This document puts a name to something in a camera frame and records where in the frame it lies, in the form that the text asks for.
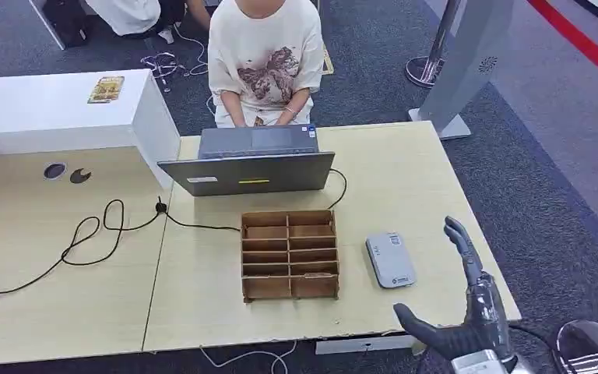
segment robotic arm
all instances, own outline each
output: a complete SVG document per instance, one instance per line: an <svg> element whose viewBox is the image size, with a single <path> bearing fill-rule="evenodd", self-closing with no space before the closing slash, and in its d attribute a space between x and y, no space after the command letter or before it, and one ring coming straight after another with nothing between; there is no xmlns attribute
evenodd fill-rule
<svg viewBox="0 0 598 374"><path fill-rule="evenodd" d="M459 326L435 327L418 319L404 304L395 304L400 325L410 335L450 360L455 373L520 374L532 370L512 348L508 319L494 277L482 262L466 229L446 217L445 234L462 257L466 288L466 316Z"/></svg>

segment gray power bank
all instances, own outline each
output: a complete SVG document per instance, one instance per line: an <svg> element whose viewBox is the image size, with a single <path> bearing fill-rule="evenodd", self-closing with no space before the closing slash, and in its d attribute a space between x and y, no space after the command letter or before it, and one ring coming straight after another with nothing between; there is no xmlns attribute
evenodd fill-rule
<svg viewBox="0 0 598 374"><path fill-rule="evenodd" d="M386 232L369 236L365 246L368 248L372 268L380 286L397 288L416 281L416 271L413 269L409 251L398 233Z"/></svg>

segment red stripe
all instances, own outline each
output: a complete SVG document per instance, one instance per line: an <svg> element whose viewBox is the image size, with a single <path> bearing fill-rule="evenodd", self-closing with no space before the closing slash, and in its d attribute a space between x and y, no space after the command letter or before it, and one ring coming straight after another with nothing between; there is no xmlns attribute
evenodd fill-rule
<svg viewBox="0 0 598 374"><path fill-rule="evenodd" d="M528 0L528 2L554 27L565 39L579 49L593 64L598 67L598 45L579 31L547 0Z"/></svg>

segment black cable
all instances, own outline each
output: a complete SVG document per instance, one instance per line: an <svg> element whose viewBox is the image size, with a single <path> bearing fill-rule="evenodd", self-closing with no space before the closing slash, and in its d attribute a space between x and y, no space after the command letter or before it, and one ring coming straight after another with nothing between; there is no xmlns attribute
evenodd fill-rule
<svg viewBox="0 0 598 374"><path fill-rule="evenodd" d="M549 342L547 340L547 338L543 337L542 335L540 335L532 330L525 328L524 326L510 324L510 328L514 329L514 330L522 331L523 333L527 333L527 334L531 335L532 337L539 339L544 345L549 347L549 349L554 353L553 355L551 355L551 358L552 358L551 361L554 364L554 367L556 368L557 372L561 372L561 369L560 369L560 364L555 360L555 356L558 356L561 360L563 360L563 362L568 366L568 368L571 372L570 374L576 374L576 370L574 369L574 366L570 363L570 361L568 359L566 359L564 357L564 355L562 354L562 352L558 349L558 347L556 347L551 342Z"/></svg>
<svg viewBox="0 0 598 374"><path fill-rule="evenodd" d="M120 210L120 226L117 228L113 228L107 225L107 214L109 211L109 208L111 207L111 205L113 203L120 203L121 206L121 210ZM112 201L110 201L105 207L104 207L104 212L102 214L102 221L100 221L100 218L95 217L95 216L90 216L90 217L86 217L83 220L81 220L81 222L79 222L79 224L76 225L76 228L74 230L74 235L72 236L72 240L70 241L70 245L68 246L68 248L64 249L63 252L61 252L61 257L60 259L58 259L58 261L56 261L53 265L51 265L46 271L44 271L44 273L42 273L41 275L35 277L33 280L22 284L19 287L7 290L7 291L0 291L0 295L5 295L5 294L10 294L19 290L22 290L24 288L29 287L31 284L35 284L36 282L38 282L40 279L46 277L49 273L51 273L51 271L53 269L55 269L58 264L60 263L66 263L70 266L89 266L89 265L94 265L96 263L101 263L102 261L106 261L107 259L111 258L111 256L113 256L113 254L115 253L116 249L118 249L118 245L120 244L120 239L122 237L122 233L125 231L134 231L134 230L139 230L141 228L144 228L145 226L152 224L157 218L159 218L160 215L162 214L166 214L166 216L173 221L174 223L185 227L185 228L206 228L206 229L212 229L212 230L232 230L232 231L240 231L239 228L233 228L230 226L208 226L208 225L203 225L203 224L183 224L180 221L175 220L173 217L170 216L170 214L168 214L168 205L164 204L161 202L161 198L158 197L157 198L157 204L155 204L155 215L154 217L152 217L151 219L149 219L146 223L144 224L140 224L139 226L135 226L133 228L125 228L125 203L122 202L122 200L120 199L113 199ZM86 237L81 238L79 240L77 240L77 237L79 236L79 230L81 230L81 227L88 221L91 220L95 220L97 222L97 225L95 226L95 228L93 229L93 232L91 232L90 234L88 234ZM72 252L72 250L77 246L80 245L81 243L85 242L86 240L92 238L93 236L95 236L95 234L97 234L97 232L100 230L100 226L104 226L104 228L106 230L109 231L117 231L118 232L118 236L115 239L115 243L113 245L113 248L111 249L111 251L104 257L100 258L100 259L96 259L94 261L89 261L89 262L85 262L85 263L77 263L74 261L70 261L67 259L67 257L69 256L69 254Z"/></svg>
<svg viewBox="0 0 598 374"><path fill-rule="evenodd" d="M81 238L80 240L77 241L76 237L79 235L79 230L81 229L83 224L85 224L87 221L90 221L90 220L97 221L97 225L95 226L95 229L88 236ZM13 289L10 289L7 291L0 291L0 295L10 294L12 292L19 291L23 288L29 287L31 284L38 282L40 279L44 278L47 274L49 274L55 267L57 267L59 263L64 262L65 257L72 251L72 249L74 249L77 245L79 245L79 244L85 242L86 240L92 238L93 236L95 236L95 234L99 230L100 230L100 219L99 218L97 218L95 216L84 218L83 220L81 220L81 222L79 222L79 224L76 225L76 228L74 230L74 235L72 236L72 241L70 242L70 245L68 246L68 248L64 249L63 252L61 252L61 258L58 259L58 261L56 261L56 263L54 263L54 265L51 265L49 267L49 269L47 269L44 273L37 276L36 278L34 278L32 281L30 281L28 283L22 284L19 287L16 287L16 288L13 288Z"/></svg>
<svg viewBox="0 0 598 374"><path fill-rule="evenodd" d="M329 169L329 171L333 171L334 173L340 174L340 176L343 177L343 181L345 182L345 187L343 187L343 193L340 194L340 197L338 198L338 200L336 200L335 203L329 205L329 207L326 208L327 210L331 210L334 206L336 206L337 203L340 203L340 200L342 200L343 197L345 196L345 192L347 192L347 178L345 177L345 174L341 173L340 170L336 170L336 169Z"/></svg>

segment laptop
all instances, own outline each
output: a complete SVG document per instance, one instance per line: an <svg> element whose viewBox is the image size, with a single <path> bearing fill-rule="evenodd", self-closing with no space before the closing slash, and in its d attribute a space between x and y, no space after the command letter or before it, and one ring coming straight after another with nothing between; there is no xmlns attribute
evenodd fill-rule
<svg viewBox="0 0 598 374"><path fill-rule="evenodd" d="M313 125L205 129L199 159L157 163L193 196L323 189L336 156Z"/></svg>

